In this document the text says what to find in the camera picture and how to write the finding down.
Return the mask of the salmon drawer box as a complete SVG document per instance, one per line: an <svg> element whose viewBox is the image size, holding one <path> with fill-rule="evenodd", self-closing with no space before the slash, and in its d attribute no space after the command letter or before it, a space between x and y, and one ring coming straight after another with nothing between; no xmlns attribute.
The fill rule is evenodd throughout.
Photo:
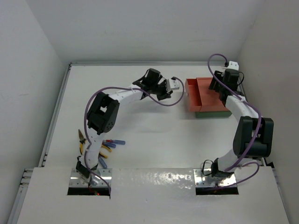
<svg viewBox="0 0 299 224"><path fill-rule="evenodd" d="M212 78L201 77L196 78L197 84L197 102L200 106L200 112L222 112L228 109L219 100L219 93L210 90L209 86Z"/></svg>

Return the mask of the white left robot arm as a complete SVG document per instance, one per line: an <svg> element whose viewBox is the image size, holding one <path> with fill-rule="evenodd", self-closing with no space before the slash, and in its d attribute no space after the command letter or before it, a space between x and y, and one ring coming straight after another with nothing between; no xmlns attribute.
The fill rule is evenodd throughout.
<svg viewBox="0 0 299 224"><path fill-rule="evenodd" d="M102 142L106 133L114 127L120 107L146 97L161 105L162 100L171 98L178 89L178 78L166 79L159 71L150 68L129 87L109 86L95 92L85 107L84 133L87 145L76 164L81 176L88 181L96 174Z"/></svg>

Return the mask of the salmon pull-out drawer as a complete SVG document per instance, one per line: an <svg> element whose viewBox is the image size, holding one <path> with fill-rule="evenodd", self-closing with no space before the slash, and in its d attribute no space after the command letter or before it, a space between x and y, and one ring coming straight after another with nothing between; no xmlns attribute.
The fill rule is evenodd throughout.
<svg viewBox="0 0 299 224"><path fill-rule="evenodd" d="M196 78L188 78L185 81L185 93L187 108L190 112L200 112L202 102L199 92L199 85Z"/></svg>

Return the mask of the blue handled screwdriver top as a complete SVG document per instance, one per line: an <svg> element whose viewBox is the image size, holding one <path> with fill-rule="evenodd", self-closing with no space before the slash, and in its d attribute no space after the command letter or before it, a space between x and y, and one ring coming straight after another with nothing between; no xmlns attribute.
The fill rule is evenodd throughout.
<svg viewBox="0 0 299 224"><path fill-rule="evenodd" d="M113 143L113 144L119 144L119 145L125 145L126 142L124 140L105 140L105 142Z"/></svg>

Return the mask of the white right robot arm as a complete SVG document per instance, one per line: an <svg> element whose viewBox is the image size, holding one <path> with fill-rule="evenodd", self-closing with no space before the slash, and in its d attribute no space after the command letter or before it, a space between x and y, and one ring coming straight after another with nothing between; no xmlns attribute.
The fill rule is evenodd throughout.
<svg viewBox="0 0 299 224"><path fill-rule="evenodd" d="M216 70L209 89L219 93L219 99L238 121L232 149L211 165L211 177L230 177L238 166L271 154L274 121L264 118L238 91L240 72Z"/></svg>

